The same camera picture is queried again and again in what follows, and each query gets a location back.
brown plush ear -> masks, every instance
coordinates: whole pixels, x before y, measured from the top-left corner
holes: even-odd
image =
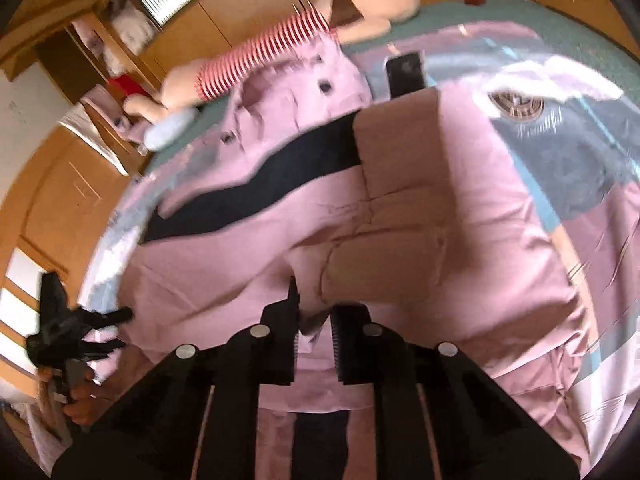
[[[364,18],[352,0],[334,0],[329,27],[343,27]]]

stuffed toy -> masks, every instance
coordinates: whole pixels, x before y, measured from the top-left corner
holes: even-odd
[[[152,124],[164,123],[177,112],[227,93],[253,70],[321,32],[330,33],[340,44],[372,40],[387,34],[392,23],[408,20],[419,7],[420,0],[316,0],[305,12],[290,16],[217,58],[174,68],[162,83],[158,102],[135,95],[125,101],[124,109]],[[184,124],[191,115],[192,111],[180,114],[178,123]],[[173,138],[187,126],[176,132],[176,123],[170,124]]]

red striped fabric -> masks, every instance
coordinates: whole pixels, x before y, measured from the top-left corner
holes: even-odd
[[[294,14],[275,27],[265,30],[222,56],[206,63],[196,78],[196,91],[203,101],[226,93],[256,67],[276,59],[280,54],[310,40],[329,25],[315,7]]]

human hand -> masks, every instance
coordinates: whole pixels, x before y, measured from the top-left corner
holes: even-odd
[[[63,413],[79,426],[91,426],[113,404],[107,390],[94,383],[94,371],[87,367],[84,381],[70,391],[74,400],[62,409]],[[44,423],[49,429],[55,430],[55,418],[53,415],[52,400],[49,397],[48,383],[53,378],[52,368],[39,368],[38,379],[40,381],[40,411]]]

circular logo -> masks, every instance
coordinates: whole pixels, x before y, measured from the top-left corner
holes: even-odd
[[[519,92],[494,92],[489,94],[489,99],[498,107],[502,115],[521,123],[535,121],[545,109],[542,97],[533,97]]]

